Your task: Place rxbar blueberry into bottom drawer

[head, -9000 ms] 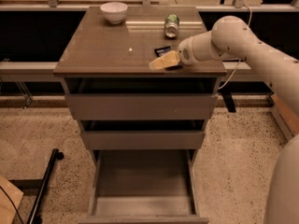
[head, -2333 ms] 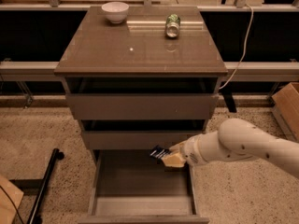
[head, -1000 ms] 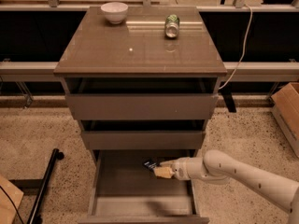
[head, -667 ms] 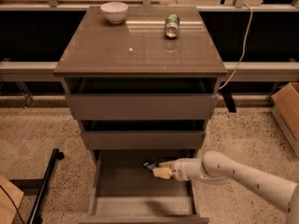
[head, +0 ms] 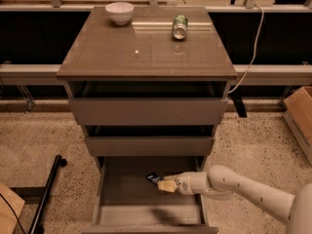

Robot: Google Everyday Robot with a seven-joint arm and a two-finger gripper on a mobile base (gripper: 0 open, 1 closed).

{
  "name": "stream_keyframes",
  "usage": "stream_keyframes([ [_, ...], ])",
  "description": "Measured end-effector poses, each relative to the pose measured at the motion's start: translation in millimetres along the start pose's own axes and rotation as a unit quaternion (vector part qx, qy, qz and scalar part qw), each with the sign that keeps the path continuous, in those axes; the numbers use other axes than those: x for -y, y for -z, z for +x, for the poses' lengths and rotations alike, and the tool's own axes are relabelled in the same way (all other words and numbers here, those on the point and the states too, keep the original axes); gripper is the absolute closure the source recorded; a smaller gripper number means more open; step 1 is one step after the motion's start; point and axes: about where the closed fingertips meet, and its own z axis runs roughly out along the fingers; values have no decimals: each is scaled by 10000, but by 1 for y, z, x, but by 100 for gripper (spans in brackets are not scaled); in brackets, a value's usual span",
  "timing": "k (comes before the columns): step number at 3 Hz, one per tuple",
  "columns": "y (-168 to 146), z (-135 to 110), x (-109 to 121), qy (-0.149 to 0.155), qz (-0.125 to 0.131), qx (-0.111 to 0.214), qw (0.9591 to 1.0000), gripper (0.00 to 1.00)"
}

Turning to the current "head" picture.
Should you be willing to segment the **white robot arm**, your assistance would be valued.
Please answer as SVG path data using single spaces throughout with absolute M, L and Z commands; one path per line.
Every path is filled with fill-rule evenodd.
M 287 234 L 312 234 L 311 183 L 293 195 L 214 165 L 207 172 L 168 175 L 156 184 L 159 190 L 217 200 L 226 200 L 236 193 L 284 223 Z

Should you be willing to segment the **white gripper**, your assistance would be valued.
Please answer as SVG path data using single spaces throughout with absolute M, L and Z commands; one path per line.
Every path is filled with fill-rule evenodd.
M 159 190 L 167 192 L 178 192 L 182 195 L 195 195 L 198 190 L 195 187 L 195 173 L 185 172 L 174 176 L 165 176 L 157 182 Z

